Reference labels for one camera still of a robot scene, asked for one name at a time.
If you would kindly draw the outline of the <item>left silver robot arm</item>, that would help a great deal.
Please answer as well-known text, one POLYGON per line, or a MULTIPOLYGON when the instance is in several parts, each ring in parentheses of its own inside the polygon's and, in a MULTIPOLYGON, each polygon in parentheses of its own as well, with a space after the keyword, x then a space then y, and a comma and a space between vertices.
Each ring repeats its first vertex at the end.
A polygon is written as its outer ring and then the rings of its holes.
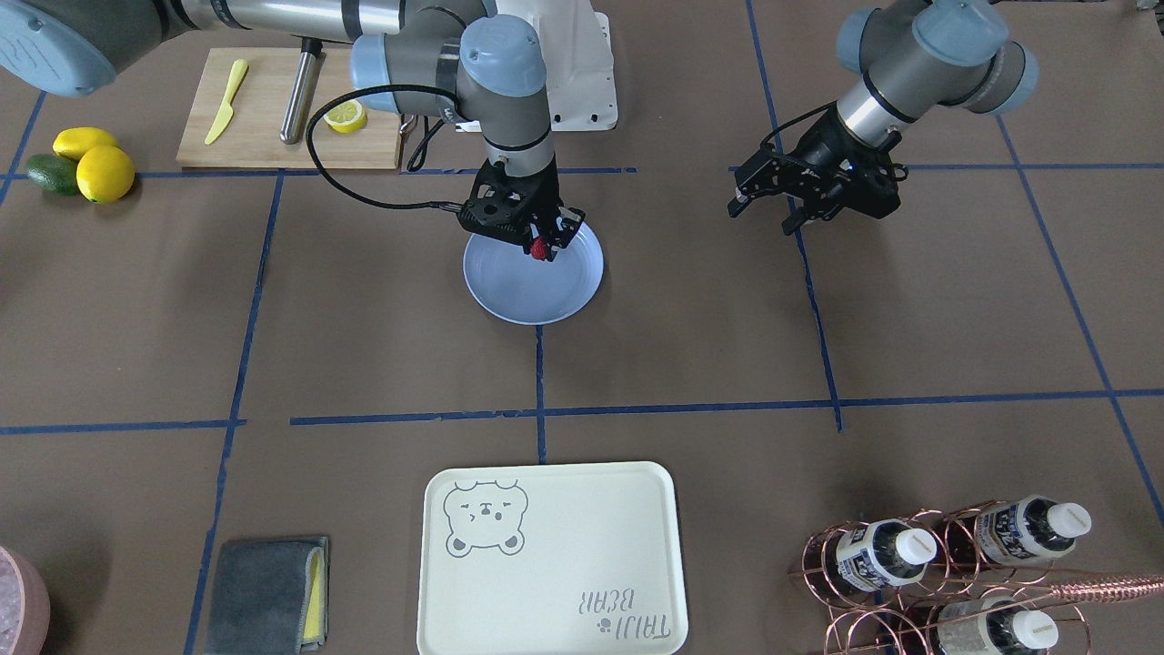
POLYGON ((989 1, 897 1, 852 13, 836 42, 842 66, 856 72, 843 97, 807 112, 812 120, 788 152, 762 138, 734 175, 728 215, 761 197, 796 198, 782 221, 794 235, 842 211, 881 219, 899 208, 908 168, 890 161, 902 134, 936 106, 1005 115, 1025 104, 1039 60, 1014 41, 989 1))

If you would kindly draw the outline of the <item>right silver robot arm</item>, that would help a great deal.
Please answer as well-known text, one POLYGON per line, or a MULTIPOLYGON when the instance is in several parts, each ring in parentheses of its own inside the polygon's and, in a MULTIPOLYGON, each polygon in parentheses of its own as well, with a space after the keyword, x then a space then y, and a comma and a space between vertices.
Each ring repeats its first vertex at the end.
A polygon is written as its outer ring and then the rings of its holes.
POLYGON ((5 1, 3 67, 87 97, 166 40, 223 26, 352 45, 350 98, 478 123, 487 162, 466 202, 431 202, 474 235, 553 259, 585 213, 558 194, 547 66, 535 27, 494 1, 5 1))

